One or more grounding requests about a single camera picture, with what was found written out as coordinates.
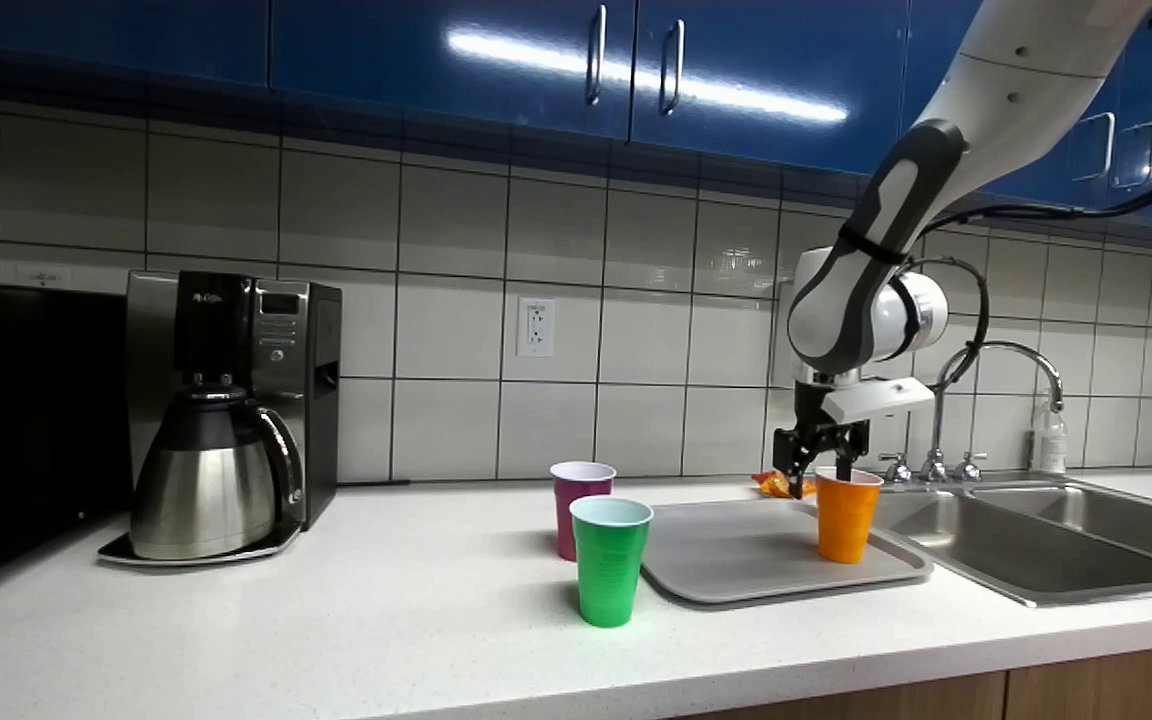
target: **white countertop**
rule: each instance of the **white countertop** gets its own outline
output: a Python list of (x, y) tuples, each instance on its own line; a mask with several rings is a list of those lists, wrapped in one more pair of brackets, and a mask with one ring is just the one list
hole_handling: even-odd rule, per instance
[[(1152, 474), (1086, 482), (1152, 497)], [(94, 564), (112, 538), (0, 571), (0, 715), (680, 715), (1152, 648), (1152, 597), (1022, 608), (943, 567), (727, 612), (642, 586), (629, 628), (588, 628), (542, 485), (345, 489), (285, 558), (202, 571)]]

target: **purple cup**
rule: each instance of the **purple cup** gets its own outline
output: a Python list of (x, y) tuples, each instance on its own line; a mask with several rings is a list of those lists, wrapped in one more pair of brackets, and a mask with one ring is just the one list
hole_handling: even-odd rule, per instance
[(617, 470), (595, 459), (565, 459), (549, 470), (551, 477), (551, 516), (555, 516), (555, 552), (574, 562), (573, 514), (574, 497), (610, 497)]

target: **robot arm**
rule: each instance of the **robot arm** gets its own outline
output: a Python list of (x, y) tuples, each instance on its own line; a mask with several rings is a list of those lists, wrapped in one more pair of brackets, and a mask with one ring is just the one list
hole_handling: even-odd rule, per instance
[(862, 453), (862, 416), (929, 401), (915, 379), (856, 379), (943, 333), (943, 294), (904, 254), (951, 199), (1038, 161), (1093, 104), (1152, 0), (983, 0), (947, 78), (860, 194), (827, 254), (808, 254), (786, 342), (808, 364), (777, 470), (800, 477), (820, 448)]

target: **wooden lower cabinet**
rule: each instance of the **wooden lower cabinet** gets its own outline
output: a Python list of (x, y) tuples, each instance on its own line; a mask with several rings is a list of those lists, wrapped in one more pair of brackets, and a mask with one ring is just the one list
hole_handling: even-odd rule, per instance
[(1152, 720), (1152, 651), (733, 709), (707, 720)]

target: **carafe handle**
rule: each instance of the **carafe handle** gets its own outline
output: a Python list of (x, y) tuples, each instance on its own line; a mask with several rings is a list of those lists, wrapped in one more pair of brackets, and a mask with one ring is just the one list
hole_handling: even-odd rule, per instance
[(255, 403), (261, 428), (262, 428), (262, 448), (276, 482), (276, 539), (288, 539), (298, 528), (298, 508), (305, 508), (305, 482), (298, 482), (298, 453), (292, 444), (288, 424)]

